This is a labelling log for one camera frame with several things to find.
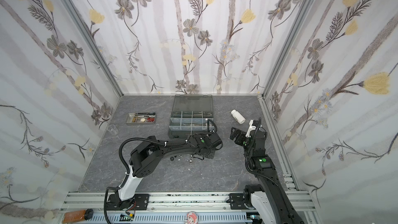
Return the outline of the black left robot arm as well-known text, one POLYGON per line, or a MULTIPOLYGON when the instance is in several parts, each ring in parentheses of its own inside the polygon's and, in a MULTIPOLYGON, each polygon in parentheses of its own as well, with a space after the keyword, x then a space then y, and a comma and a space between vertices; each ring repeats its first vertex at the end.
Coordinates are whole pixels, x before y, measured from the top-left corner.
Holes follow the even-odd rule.
POLYGON ((125 140, 118 149, 126 169, 125 177, 118 187, 107 187, 104 212, 132 206, 141 181, 151 175, 162 160, 186 154, 194 159, 213 159, 222 147, 223 142, 215 131, 193 134, 182 141, 162 141, 155 136, 125 140))

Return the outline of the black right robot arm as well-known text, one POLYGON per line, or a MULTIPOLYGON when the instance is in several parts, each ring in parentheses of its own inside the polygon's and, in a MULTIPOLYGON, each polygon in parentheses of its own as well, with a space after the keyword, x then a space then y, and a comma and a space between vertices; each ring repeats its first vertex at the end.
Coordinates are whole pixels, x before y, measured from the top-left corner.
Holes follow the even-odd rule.
POLYGON ((246 170, 259 183, 244 188, 244 204, 253 208, 265 224, 303 224, 281 186, 276 167, 266 153, 267 132, 263 128, 244 132, 231 128, 230 140, 243 147, 246 170))

